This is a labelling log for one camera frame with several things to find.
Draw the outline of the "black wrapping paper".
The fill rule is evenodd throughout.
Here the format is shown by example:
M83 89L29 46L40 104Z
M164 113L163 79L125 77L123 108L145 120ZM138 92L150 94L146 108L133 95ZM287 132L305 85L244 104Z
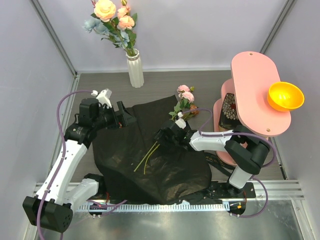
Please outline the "black wrapping paper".
M201 151L157 144L148 161L141 163L176 104L172 95L134 105L128 111L136 122L97 133L92 142L94 162L111 199L168 204L210 185L212 172Z

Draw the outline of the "rust brown flower stem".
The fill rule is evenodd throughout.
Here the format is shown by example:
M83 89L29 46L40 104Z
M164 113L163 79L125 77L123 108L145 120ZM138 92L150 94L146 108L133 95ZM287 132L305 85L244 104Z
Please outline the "rust brown flower stem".
M177 105L174 107L174 111L169 112L171 115L171 120L177 120L178 118L182 118L185 122L190 118L196 116L199 111L197 110L198 107L189 100L180 100ZM144 162L143 174L146 174L148 160L152 156L152 154L159 148L160 144L156 140L154 144L150 147L148 152L142 158L138 166L135 168L135 171L139 168L139 166Z

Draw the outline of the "pink artificial flower stem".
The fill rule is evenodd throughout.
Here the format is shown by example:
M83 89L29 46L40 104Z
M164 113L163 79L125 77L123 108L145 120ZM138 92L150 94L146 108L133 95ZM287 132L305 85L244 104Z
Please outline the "pink artificial flower stem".
M194 95L193 95L193 92L194 92L194 90L195 90L195 87L194 86L192 86L192 87L188 87L187 85L180 85L178 88L177 88L177 93L178 93L178 97L179 97L179 100L178 100L178 102L179 101L181 101L181 100L189 100L190 102L193 102L194 103L194 101L195 101L195 97L194 97Z

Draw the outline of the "black ribbon gold lettering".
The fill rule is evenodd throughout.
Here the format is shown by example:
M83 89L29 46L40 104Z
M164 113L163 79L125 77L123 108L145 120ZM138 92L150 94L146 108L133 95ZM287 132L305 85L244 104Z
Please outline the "black ribbon gold lettering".
M204 156L209 165L213 166L227 177L230 177L235 169L234 166L223 162L216 154L204 152Z

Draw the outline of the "blue artificial flower stem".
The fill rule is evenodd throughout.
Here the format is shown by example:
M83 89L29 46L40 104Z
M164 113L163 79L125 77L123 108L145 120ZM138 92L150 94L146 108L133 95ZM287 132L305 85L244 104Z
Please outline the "blue artificial flower stem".
M82 28L88 33L95 33L100 36L101 40L110 41L116 48L122 48L128 50L130 39L129 35L122 30L109 30L101 20L97 18L91 18L86 20Z

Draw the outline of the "peach artificial flower stem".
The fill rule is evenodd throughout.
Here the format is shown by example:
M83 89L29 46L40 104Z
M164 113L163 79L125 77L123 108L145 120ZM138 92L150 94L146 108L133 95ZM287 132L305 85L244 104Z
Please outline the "peach artificial flower stem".
M137 34L133 31L136 23L130 15L130 7L126 0L121 0L121 7L117 10L118 24L117 29L120 30L121 47L125 49L126 53L133 57L136 55L134 46L136 43Z

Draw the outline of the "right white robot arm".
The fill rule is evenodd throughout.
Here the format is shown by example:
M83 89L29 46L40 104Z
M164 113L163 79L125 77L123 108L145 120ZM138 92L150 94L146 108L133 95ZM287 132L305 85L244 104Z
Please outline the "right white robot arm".
M186 130L178 121L168 120L158 130L154 140L167 147L188 151L215 151L228 153L236 163L226 184L226 193L233 198L244 191L247 181L260 173L270 152L275 147L264 137L252 133L243 125L223 132Z

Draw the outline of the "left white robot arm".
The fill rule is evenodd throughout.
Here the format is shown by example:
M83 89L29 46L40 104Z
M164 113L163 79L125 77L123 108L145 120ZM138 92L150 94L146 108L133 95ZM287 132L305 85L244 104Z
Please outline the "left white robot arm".
M78 186L68 191L72 176L91 143L102 129L116 130L127 127L136 119L121 101L118 110L108 98L83 99L75 121L65 131L58 158L47 179L35 196L27 196L22 207L37 230L47 229L64 233L76 211L89 198L102 199L107 192L99 176L84 178Z

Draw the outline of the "white ribbed ceramic vase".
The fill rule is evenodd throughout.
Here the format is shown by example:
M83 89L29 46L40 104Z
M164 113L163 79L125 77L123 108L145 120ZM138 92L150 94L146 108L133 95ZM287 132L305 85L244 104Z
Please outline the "white ribbed ceramic vase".
M133 50L135 53L134 56L126 54L128 74L132 87L140 88L144 85L143 66L140 58L140 52L136 48Z

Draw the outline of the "black floral patterned box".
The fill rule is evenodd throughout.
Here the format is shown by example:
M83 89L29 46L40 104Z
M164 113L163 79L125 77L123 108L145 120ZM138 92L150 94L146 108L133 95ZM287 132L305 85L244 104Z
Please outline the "black floral patterned box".
M233 93L227 93L222 101L218 129L222 132L234 130L242 125L237 114L235 95Z

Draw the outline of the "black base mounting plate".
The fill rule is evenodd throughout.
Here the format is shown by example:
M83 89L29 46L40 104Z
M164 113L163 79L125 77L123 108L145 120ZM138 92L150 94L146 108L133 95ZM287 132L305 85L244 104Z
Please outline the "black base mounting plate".
M253 199L256 197L253 184L247 182L242 190L236 190L227 182L211 181L204 188L197 190L196 185L180 184L166 187L156 182L144 186L128 185L120 190L107 190L98 194L100 198L108 196L107 205L133 204L133 205L173 205L187 201L192 205L219 204L222 199Z

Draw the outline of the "pink tiered shelf stand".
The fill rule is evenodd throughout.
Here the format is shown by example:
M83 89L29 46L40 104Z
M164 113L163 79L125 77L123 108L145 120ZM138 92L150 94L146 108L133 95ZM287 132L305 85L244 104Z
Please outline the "pink tiered shelf stand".
M268 103L270 86L280 81L275 63L264 54L245 51L233 57L230 69L232 77L222 84L221 97L213 105L214 131L224 131L219 120L226 94L231 93L243 126L267 139L284 133L291 124L290 112L277 111Z

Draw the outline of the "orange plastic bowl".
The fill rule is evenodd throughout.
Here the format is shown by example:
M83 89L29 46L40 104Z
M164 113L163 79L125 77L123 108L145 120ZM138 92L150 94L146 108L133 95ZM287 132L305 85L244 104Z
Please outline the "orange plastic bowl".
M268 89L267 101L273 109L287 112L300 108L305 102L305 96L296 85L278 81Z

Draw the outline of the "aluminium frame rail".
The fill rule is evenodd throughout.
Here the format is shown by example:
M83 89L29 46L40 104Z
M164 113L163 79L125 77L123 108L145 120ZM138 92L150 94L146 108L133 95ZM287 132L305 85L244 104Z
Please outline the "aluminium frame rail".
M261 183L257 180L250 180L257 200L265 200L266 193ZM271 201L279 200L304 200L302 188L297 180L262 180L267 191L268 199Z

